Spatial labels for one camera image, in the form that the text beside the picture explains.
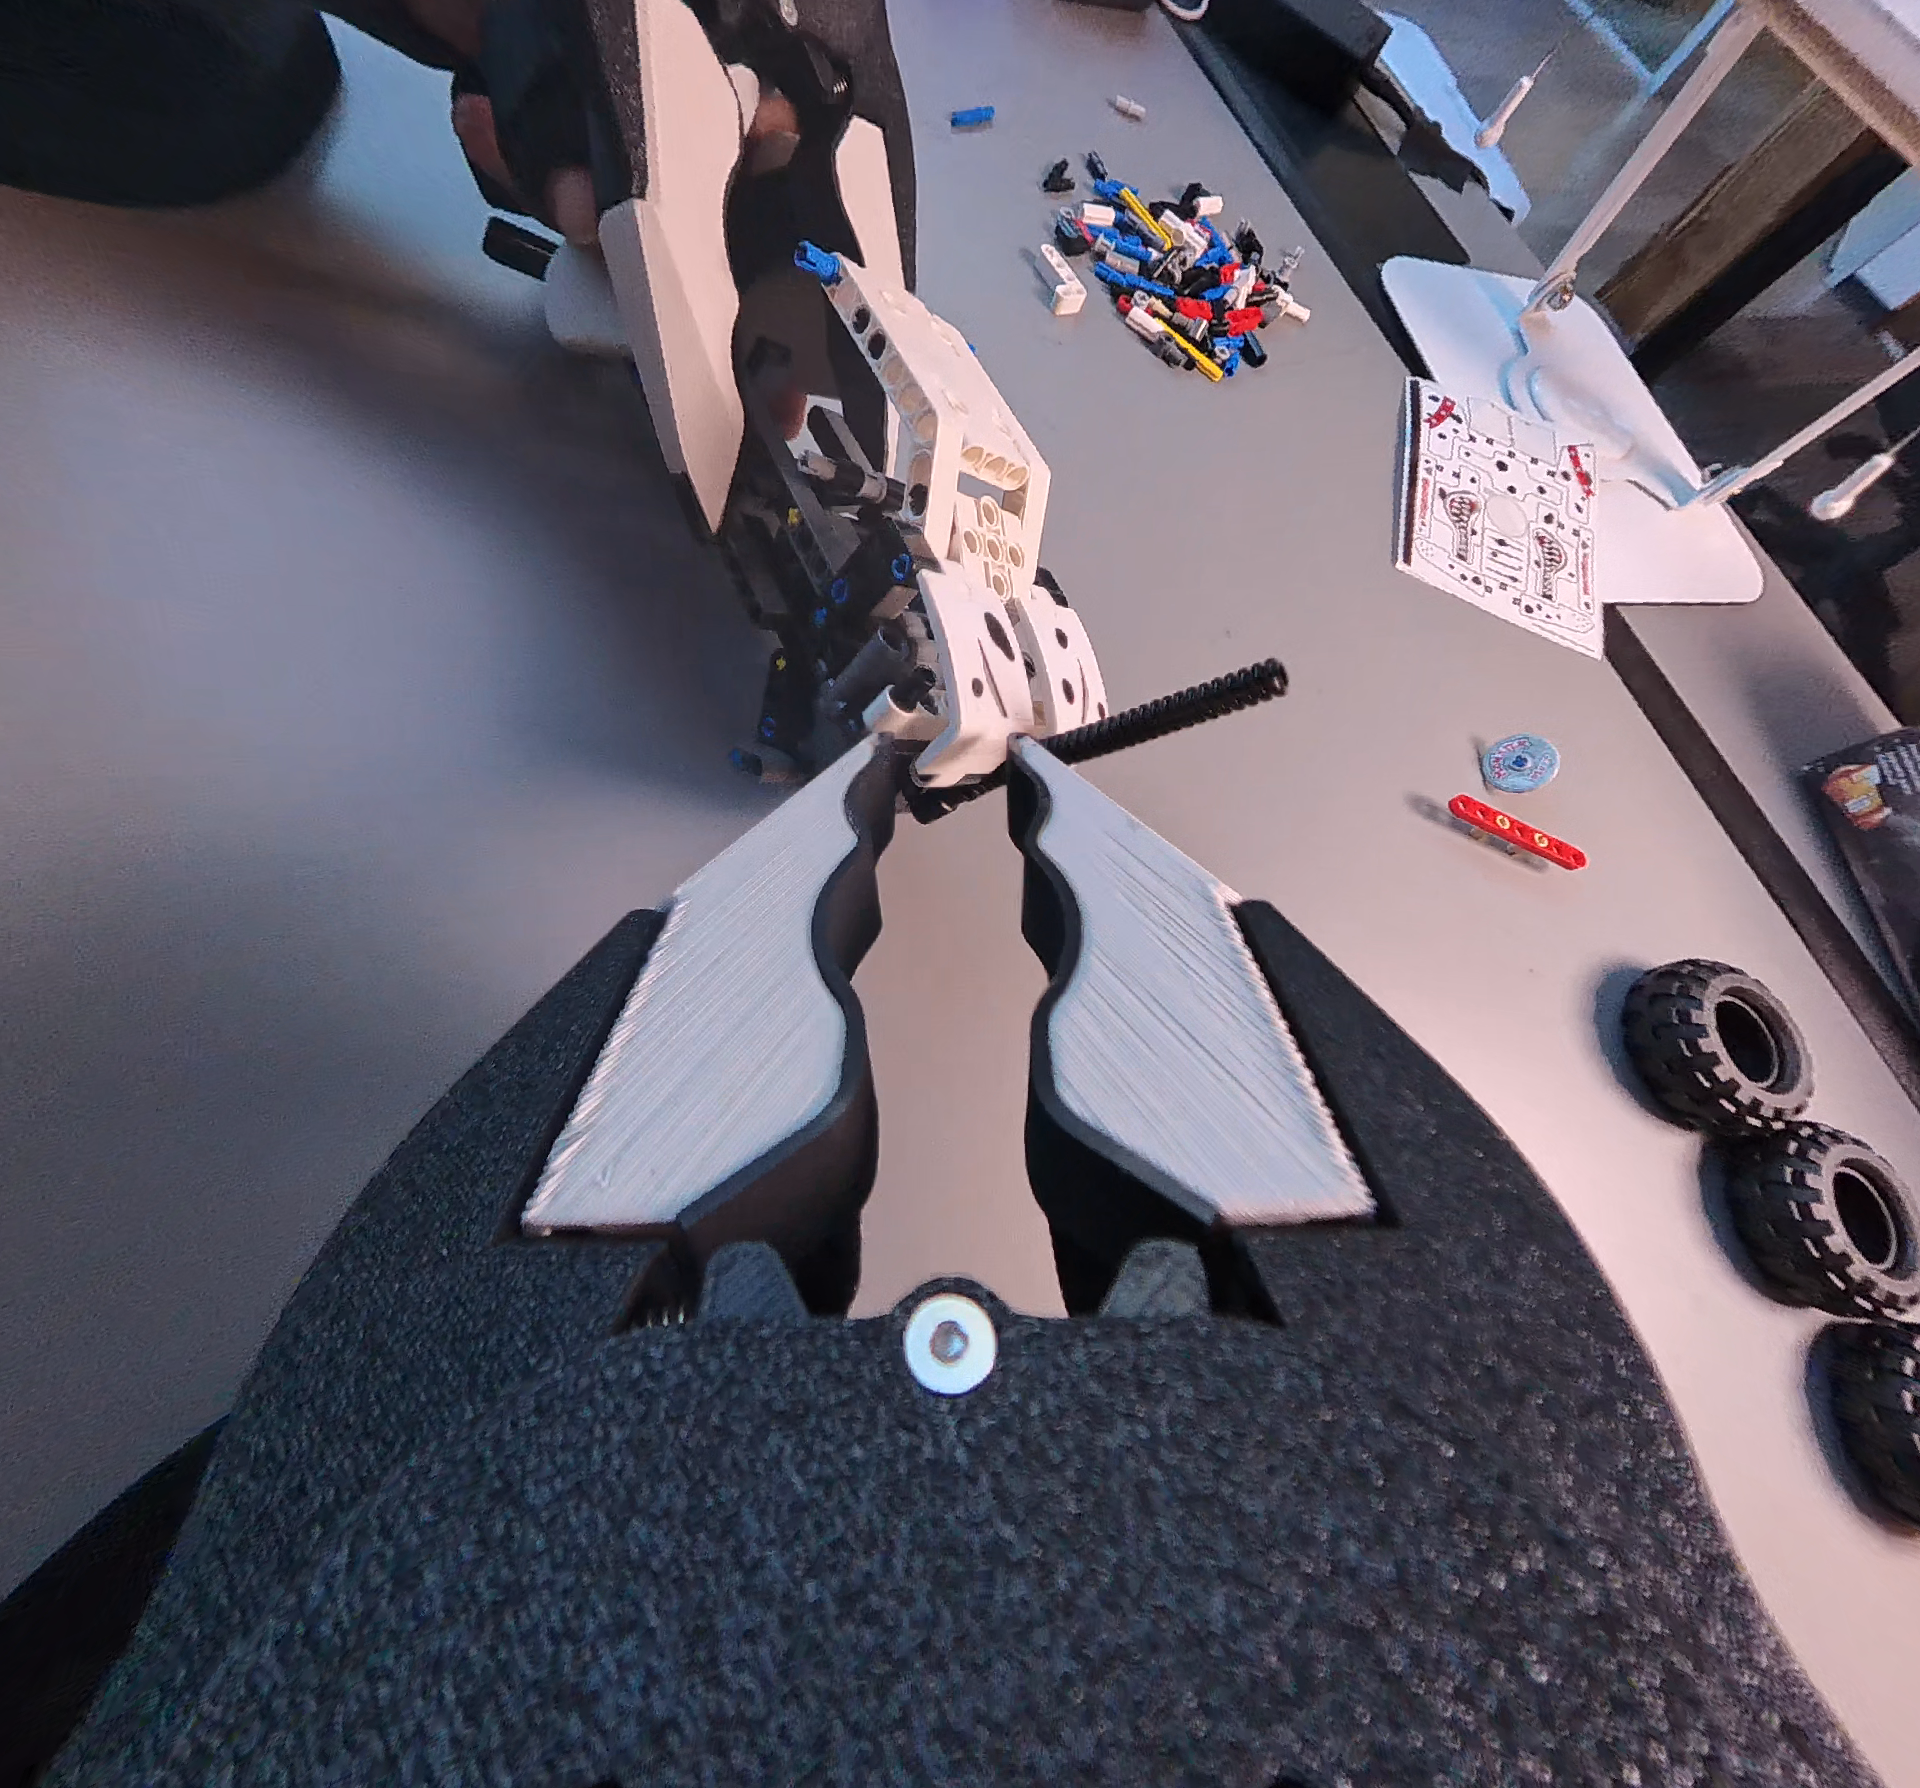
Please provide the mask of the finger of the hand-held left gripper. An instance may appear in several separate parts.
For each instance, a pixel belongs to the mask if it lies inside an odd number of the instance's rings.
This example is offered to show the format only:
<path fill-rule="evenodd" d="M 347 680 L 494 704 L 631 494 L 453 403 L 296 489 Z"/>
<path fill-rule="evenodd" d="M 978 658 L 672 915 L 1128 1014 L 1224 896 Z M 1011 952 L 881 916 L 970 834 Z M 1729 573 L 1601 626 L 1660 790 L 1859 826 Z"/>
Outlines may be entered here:
<path fill-rule="evenodd" d="M 758 109 L 686 0 L 596 0 L 598 239 L 665 467 L 717 535 L 745 430 L 728 196 Z"/>
<path fill-rule="evenodd" d="M 917 291 L 917 204 L 906 187 L 901 215 L 886 135 L 874 121 L 853 114 L 840 131 L 831 181 L 853 237 L 853 257 L 889 285 Z"/>

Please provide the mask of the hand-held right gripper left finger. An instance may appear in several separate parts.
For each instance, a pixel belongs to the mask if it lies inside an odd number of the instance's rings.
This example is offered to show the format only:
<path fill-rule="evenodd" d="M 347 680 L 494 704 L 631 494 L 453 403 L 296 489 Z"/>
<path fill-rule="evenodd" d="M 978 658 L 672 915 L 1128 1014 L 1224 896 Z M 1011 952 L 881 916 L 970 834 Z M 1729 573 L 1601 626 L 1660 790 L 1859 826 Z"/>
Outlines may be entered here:
<path fill-rule="evenodd" d="M 881 924 L 896 792 L 898 743 L 862 739 L 678 885 L 525 1235 L 856 1245 L 877 1101 L 851 975 Z"/>

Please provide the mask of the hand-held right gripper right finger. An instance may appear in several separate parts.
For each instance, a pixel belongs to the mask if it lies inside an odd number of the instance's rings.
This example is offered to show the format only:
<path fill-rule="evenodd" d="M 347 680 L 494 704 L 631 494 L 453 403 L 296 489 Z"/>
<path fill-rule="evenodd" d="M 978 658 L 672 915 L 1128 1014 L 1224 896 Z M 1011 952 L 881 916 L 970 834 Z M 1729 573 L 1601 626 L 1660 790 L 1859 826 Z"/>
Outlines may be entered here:
<path fill-rule="evenodd" d="M 1372 1219 L 1376 1200 L 1242 932 L 1241 898 L 1044 745 L 1005 766 L 1048 985 L 1027 1180 L 1070 1239 Z"/>

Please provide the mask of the toy brick model car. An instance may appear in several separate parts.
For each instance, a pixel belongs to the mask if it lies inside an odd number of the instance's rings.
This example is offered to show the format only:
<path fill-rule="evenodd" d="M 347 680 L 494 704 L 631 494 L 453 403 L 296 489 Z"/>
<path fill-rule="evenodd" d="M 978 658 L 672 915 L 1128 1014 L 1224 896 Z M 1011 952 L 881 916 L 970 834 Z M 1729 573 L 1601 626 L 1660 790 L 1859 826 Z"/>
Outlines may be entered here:
<path fill-rule="evenodd" d="M 886 273 L 802 240 L 836 391 L 781 434 L 786 345 L 742 373 L 748 434 L 719 544 L 772 639 L 755 734 L 731 764 L 797 785 L 851 745 L 904 748 L 902 796 L 942 815 L 1003 780 L 1007 748 L 1118 753 L 1282 698 L 1277 658 L 1112 709 L 1041 546 L 1050 471 L 972 345 Z"/>

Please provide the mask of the person's left forearm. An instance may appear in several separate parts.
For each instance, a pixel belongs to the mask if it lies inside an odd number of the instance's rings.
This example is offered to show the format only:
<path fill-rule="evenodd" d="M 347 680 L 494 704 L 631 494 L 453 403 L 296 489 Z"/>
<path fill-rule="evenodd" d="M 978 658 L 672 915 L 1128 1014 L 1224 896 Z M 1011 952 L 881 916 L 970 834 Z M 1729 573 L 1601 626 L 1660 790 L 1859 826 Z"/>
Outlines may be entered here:
<path fill-rule="evenodd" d="M 325 19 L 462 63 L 405 0 L 1 0 L 3 184 L 149 210 L 264 187 L 336 99 Z"/>

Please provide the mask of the pile of small brick pieces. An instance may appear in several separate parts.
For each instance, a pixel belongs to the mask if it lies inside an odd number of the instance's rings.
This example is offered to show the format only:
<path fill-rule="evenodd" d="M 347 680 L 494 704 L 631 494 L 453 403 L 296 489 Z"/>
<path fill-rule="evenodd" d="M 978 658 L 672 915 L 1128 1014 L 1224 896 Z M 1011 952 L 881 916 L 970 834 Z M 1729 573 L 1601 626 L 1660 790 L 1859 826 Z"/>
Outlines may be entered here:
<path fill-rule="evenodd" d="M 1080 315 L 1105 304 L 1163 367 L 1228 382 L 1265 367 L 1271 340 L 1307 327 L 1293 288 L 1301 249 L 1272 252 L 1252 225 L 1228 226 L 1208 182 L 1150 198 L 1088 150 L 1048 163 L 1038 187 L 1048 201 L 1041 244 L 1053 243 L 1088 285 Z"/>

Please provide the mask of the red brick beam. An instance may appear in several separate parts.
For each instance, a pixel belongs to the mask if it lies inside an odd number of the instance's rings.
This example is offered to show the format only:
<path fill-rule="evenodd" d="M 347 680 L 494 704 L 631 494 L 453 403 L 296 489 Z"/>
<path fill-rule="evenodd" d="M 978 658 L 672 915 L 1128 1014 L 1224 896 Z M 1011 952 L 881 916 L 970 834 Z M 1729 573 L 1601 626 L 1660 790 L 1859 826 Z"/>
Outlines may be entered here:
<path fill-rule="evenodd" d="M 1481 841 L 1533 861 L 1548 862 L 1561 871 L 1579 871 L 1588 864 L 1588 854 L 1573 843 L 1561 841 L 1509 812 L 1465 792 L 1456 792 L 1445 803 L 1452 822 Z"/>

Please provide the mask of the black power brick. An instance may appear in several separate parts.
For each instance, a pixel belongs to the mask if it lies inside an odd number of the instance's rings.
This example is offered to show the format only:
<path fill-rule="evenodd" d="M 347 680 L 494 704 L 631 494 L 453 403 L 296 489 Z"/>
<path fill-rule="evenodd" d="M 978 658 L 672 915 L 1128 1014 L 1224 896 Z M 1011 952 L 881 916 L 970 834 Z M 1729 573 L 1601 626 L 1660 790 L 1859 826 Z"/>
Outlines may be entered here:
<path fill-rule="evenodd" d="M 1368 81 L 1391 35 L 1361 0 L 1210 0 L 1201 27 L 1328 114 Z"/>

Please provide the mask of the black toy tyre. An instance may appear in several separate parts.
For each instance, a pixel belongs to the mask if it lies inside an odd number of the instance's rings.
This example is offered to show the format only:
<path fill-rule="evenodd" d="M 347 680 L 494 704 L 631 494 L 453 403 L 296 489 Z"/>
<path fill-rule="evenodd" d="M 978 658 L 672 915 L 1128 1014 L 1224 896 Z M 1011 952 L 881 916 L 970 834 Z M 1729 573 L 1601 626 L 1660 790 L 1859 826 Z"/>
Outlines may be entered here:
<path fill-rule="evenodd" d="M 1623 994 L 1622 1040 L 1655 1104 L 1710 1134 L 1788 1129 L 1811 1104 L 1813 1057 L 1788 1007 L 1714 960 L 1676 960 Z"/>
<path fill-rule="evenodd" d="M 1735 1233 L 1779 1296 L 1916 1321 L 1916 1200 L 1884 1155 L 1819 1123 L 1733 1133 L 1719 1150 Z"/>
<path fill-rule="evenodd" d="M 1835 1321 L 1815 1343 L 1816 1401 L 1850 1491 L 1881 1517 L 1917 1529 L 1917 1329 Z"/>

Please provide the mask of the sticker sheet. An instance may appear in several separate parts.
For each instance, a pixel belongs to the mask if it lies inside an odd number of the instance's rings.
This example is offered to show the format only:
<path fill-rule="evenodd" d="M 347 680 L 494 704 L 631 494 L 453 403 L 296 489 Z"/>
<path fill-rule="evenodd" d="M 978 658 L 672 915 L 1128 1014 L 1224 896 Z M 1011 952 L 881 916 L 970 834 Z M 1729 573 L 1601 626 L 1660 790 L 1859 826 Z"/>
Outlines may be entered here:
<path fill-rule="evenodd" d="M 1399 573 L 1587 657 L 1603 655 L 1591 444 L 1418 377 L 1404 382 Z"/>

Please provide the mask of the book stand with white base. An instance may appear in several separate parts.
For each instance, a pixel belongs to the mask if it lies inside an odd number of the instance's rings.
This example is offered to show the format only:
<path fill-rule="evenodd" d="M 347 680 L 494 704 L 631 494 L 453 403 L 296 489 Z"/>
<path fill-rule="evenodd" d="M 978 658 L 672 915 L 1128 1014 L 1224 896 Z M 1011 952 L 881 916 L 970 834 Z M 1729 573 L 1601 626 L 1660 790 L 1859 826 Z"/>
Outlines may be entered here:
<path fill-rule="evenodd" d="M 1570 243 L 1534 280 L 1418 255 L 1381 270 L 1418 377 L 1546 421 L 1597 452 L 1597 593 L 1609 605 L 1744 605 L 1764 570 L 1730 513 L 1735 494 L 1773 473 L 1845 410 L 1835 408 L 1746 467 L 1706 479 L 1613 327 L 1576 294 L 1576 271 L 1625 201 L 1758 38 L 1741 6 L 1637 144 Z"/>

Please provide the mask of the black toy set box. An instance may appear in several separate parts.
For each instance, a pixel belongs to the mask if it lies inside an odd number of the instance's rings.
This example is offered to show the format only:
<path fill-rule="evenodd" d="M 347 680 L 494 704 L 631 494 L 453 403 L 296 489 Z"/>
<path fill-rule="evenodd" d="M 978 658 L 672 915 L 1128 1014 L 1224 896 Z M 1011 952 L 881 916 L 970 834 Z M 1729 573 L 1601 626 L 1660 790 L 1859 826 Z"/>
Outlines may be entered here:
<path fill-rule="evenodd" d="M 1917 728 L 1899 727 L 1801 768 L 1821 822 L 1917 1005 Z"/>

